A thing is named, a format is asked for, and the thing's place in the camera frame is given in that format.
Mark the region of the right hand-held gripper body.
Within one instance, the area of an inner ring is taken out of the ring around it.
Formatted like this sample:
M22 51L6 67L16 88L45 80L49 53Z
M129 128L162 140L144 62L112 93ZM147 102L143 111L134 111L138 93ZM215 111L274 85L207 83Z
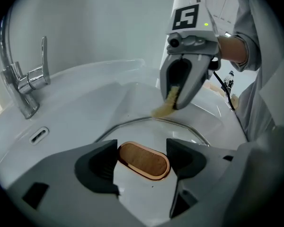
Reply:
M220 52L216 23L204 4L173 11L166 34L168 54L217 55Z

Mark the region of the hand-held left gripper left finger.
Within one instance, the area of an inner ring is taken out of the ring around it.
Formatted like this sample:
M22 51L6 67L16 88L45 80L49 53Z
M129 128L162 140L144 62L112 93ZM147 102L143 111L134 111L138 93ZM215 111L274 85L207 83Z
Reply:
M39 227L157 227L170 220L170 163L107 140L45 157L8 193Z

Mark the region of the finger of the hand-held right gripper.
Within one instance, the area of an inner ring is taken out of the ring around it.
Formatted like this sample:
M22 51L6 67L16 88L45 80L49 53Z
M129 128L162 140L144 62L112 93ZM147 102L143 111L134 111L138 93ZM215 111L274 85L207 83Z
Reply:
M188 72L185 73L184 79L181 81L176 101L177 110L188 106L197 94L206 79L212 58L211 55L204 54L184 54L182 56L183 62L188 64Z
M176 103L183 103L181 95L184 87L183 55L168 55L160 69L160 90L165 101L173 86L179 87Z

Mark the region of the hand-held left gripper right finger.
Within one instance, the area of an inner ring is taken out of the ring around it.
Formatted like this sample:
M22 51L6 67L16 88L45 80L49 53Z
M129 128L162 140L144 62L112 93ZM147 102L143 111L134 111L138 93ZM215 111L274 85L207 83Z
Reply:
M219 182L236 153L185 140L166 139L167 157L177 176L171 219L202 202Z

